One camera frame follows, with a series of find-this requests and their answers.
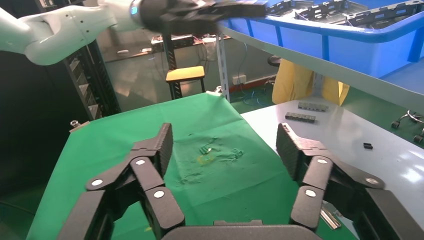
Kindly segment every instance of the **green cloth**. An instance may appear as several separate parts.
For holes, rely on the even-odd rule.
[[[187,225],[288,223],[299,187],[225,98],[203,93],[105,117],[73,132],[27,239],[55,239],[86,182],[120,163],[134,142],[156,136],[163,122],[172,123],[174,137],[164,179]],[[346,227],[331,231],[322,220],[317,233],[325,240],[355,239]],[[140,204],[115,222],[113,239],[155,239]]]

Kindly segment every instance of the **floor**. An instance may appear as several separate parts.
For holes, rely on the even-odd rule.
[[[231,105],[240,114],[271,106],[273,105],[272,85],[267,84],[266,86],[247,89],[243,92],[237,91],[231,94],[231,99]],[[349,90],[349,94],[342,106],[410,142],[412,142],[414,135],[420,133],[424,127],[419,123],[413,123],[405,119],[401,122],[399,129],[392,129],[392,121],[405,114],[407,110],[355,88]],[[22,210],[5,206],[1,202],[13,204],[35,213],[45,187],[45,185],[40,185],[0,197],[0,236],[2,236],[2,239],[24,240],[31,226],[33,216]]]

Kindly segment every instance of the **blue storage tray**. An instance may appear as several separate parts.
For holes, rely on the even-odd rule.
[[[280,2],[272,0],[268,5]],[[392,0],[354,0],[375,7]],[[424,12],[382,29],[359,28],[267,16],[262,19],[232,18],[221,24],[266,43],[381,78],[424,57]]]

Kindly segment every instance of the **yellow cloth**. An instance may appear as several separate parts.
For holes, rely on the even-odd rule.
[[[285,103],[307,97],[312,92],[314,72],[304,66],[281,59],[281,64],[275,78],[272,91],[272,101],[275,104]],[[325,76],[322,86],[322,96],[327,101],[341,105],[349,91],[349,85]]]

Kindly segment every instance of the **robotic arm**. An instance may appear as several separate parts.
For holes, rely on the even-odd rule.
[[[98,0],[96,7],[66,6],[16,19],[0,8],[0,51],[24,54],[37,65],[55,64],[93,42],[108,27],[166,34],[205,34],[228,18],[264,17],[266,1]]]

